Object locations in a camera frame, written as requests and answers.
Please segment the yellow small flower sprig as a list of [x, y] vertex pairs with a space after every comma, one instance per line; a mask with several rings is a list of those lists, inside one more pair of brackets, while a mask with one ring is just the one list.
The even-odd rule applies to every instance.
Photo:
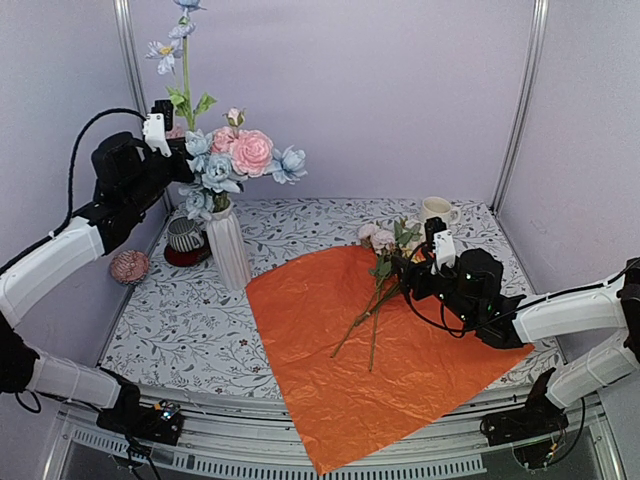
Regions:
[[368, 364], [370, 373], [374, 370], [382, 307], [402, 293], [402, 278], [407, 272], [409, 264], [413, 261], [413, 254], [408, 247], [402, 247], [393, 253], [383, 255], [379, 260], [380, 265], [375, 268], [375, 303], [367, 310], [368, 314], [373, 317]]

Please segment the blue hydrangea flower stem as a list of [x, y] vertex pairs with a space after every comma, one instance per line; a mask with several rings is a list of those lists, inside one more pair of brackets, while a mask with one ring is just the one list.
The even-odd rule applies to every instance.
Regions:
[[307, 175], [306, 154], [289, 146], [280, 151], [260, 130], [222, 127], [205, 134], [185, 135], [187, 161], [194, 180], [182, 187], [189, 219], [209, 221], [230, 206], [231, 194], [244, 191], [253, 178], [271, 177], [278, 184], [295, 184]]

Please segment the white ribbed ceramic vase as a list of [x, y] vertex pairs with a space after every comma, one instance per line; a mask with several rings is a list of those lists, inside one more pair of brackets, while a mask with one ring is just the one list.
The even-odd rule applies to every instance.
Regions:
[[251, 270], [233, 204], [221, 212], [212, 213], [211, 218], [205, 221], [205, 230], [224, 285], [229, 290], [243, 290], [251, 281]]

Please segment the pink rose flower stem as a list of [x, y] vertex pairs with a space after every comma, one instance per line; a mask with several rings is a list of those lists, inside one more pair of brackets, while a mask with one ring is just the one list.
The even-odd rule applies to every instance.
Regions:
[[272, 140], [260, 130], [242, 129], [245, 111], [233, 107], [224, 114], [227, 125], [213, 132], [203, 184], [212, 192], [213, 211], [225, 210], [231, 193], [241, 193], [243, 183], [266, 174], [273, 158]]

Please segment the small blue flower stem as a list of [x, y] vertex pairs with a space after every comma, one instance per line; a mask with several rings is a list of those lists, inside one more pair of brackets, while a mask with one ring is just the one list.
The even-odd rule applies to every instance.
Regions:
[[174, 113], [186, 121], [190, 131], [195, 131], [198, 117], [217, 102], [206, 92], [199, 98], [194, 98], [191, 92], [189, 38], [196, 30], [192, 14], [206, 8], [198, 0], [178, 0], [173, 4], [180, 10], [179, 19], [169, 31], [166, 42], [153, 40], [148, 43], [145, 58], [157, 63], [158, 75], [172, 75], [175, 85], [166, 87], [169, 101]]

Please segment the orange tissue paper sheet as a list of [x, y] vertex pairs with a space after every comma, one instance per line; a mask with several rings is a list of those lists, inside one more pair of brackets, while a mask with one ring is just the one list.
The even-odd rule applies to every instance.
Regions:
[[286, 407], [319, 474], [375, 453], [473, 399], [520, 363], [528, 347], [497, 350], [434, 327], [437, 300], [382, 307], [375, 364], [372, 321], [331, 354], [374, 292], [373, 253], [341, 246], [253, 279], [249, 304]]

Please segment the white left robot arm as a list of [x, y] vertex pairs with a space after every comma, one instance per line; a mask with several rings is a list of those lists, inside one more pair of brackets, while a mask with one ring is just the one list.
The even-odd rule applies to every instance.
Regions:
[[148, 426], [148, 412], [131, 397], [137, 388], [97, 367], [45, 351], [22, 338], [18, 327], [60, 298], [60, 289], [90, 264], [112, 254], [141, 224], [174, 182], [193, 175], [182, 138], [129, 132], [104, 140], [92, 154], [92, 199], [72, 209], [58, 228], [1, 269], [1, 391], [30, 392], [106, 409], [128, 434]]

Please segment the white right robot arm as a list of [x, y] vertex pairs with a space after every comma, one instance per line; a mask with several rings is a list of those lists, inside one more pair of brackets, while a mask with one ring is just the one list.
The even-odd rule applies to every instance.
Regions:
[[542, 374], [534, 383], [517, 427], [537, 436], [579, 398], [639, 369], [639, 261], [595, 284], [538, 296], [500, 292], [503, 265], [483, 249], [463, 252], [454, 265], [436, 257], [416, 263], [394, 257], [393, 270], [407, 303], [436, 297], [472, 333], [500, 350], [518, 349], [547, 337], [611, 329], [612, 335], [571, 363]]

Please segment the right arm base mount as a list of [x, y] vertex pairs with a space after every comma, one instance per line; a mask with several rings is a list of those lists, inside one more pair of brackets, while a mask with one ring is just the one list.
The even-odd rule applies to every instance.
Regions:
[[[482, 418], [480, 432], [490, 446], [551, 433], [559, 433], [560, 438], [564, 437], [569, 425], [564, 409], [556, 407], [546, 397], [547, 385], [555, 371], [555, 368], [551, 368], [538, 377], [522, 407], [487, 414]], [[540, 469], [552, 464], [558, 447], [559, 440], [547, 441], [542, 446], [518, 447], [515, 457], [529, 470]]]

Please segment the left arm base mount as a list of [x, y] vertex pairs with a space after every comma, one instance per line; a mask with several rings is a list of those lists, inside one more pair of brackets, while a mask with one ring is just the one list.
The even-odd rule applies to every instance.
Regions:
[[131, 438], [176, 446], [184, 424], [180, 406], [169, 400], [144, 406], [140, 398], [136, 385], [122, 385], [114, 406], [98, 414], [97, 426]]

